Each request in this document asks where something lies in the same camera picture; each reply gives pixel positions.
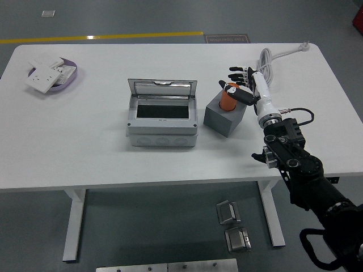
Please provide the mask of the white and black robot right hand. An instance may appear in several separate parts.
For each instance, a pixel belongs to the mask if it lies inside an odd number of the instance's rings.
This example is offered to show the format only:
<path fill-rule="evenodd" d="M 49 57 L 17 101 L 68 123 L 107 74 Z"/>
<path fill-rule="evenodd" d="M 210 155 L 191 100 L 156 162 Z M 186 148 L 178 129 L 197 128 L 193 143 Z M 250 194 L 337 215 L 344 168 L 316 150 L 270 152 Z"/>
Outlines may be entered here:
<path fill-rule="evenodd" d="M 232 99 L 254 106 L 261 128 L 282 121 L 280 111 L 273 106 L 269 88 L 261 72 L 250 67 L 231 67 L 229 78 L 237 84 L 220 80 L 222 90 Z"/>

